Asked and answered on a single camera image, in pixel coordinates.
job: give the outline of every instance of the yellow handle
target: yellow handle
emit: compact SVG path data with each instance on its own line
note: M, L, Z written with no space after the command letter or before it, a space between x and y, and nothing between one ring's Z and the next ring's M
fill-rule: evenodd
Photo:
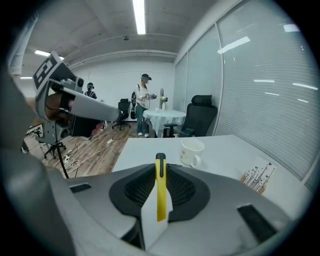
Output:
M157 181L157 215L156 220L161 222L167 219L167 169L166 155L158 153L155 157L155 178Z

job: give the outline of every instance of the floor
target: floor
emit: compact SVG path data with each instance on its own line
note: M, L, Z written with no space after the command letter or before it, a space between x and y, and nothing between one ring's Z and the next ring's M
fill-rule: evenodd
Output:
M136 123L130 123L131 128L128 126L122 127L121 131L117 127L112 129L112 125L112 123L108 123L105 130L100 131L91 140L88 140L88 138L85 137L67 137L62 140L66 147L66 150L61 148L62 157L71 150L71 159L76 157L78 160L84 161L101 150L107 144L107 141L114 139L108 148L86 160L78 169L67 169L66 171L70 178L110 173L112 172L118 157L129 138L141 138L142 140L147 140L147 138L144 138L143 136L139 137L137 135ZM151 125L149 134L151 138L154 137L154 131L152 131ZM47 154L47 159L44 159L44 153L48 150L47 145L40 145L34 137L29 136L26 136L24 141L30 150L29 154L40 159L45 166L60 169L61 173L63 173L57 152L55 152L56 159L53 158L51 153Z

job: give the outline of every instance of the white mug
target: white mug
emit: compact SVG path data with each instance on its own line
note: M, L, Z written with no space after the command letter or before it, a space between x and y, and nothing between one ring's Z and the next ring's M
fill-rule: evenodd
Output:
M205 149L205 144L196 138L184 138L181 140L180 161L193 168L201 166L201 154Z

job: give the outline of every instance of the office chair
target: office chair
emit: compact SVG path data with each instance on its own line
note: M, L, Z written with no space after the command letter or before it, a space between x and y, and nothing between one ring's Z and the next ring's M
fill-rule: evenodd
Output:
M186 109L186 117L179 137L204 137L217 115L218 108L212 105L211 95L196 95ZM163 130L164 138L174 138L174 127L177 124L167 123Z
M118 121L116 121L116 124L112 126L112 129L114 129L116 126L120 126L119 130L121 131L122 126L129 126L131 128L130 124L128 124L125 119L129 117L129 107L130 107L130 101L127 98L120 99L120 102L118 103L118 109L121 111L121 117Z

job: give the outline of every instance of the round table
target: round table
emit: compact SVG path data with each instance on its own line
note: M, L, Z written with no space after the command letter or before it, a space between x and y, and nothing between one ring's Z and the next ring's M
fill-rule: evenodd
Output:
M143 117L149 119L155 134L163 133L165 124L177 124L178 126L183 125L186 119L186 113L177 110L146 110L143 112Z

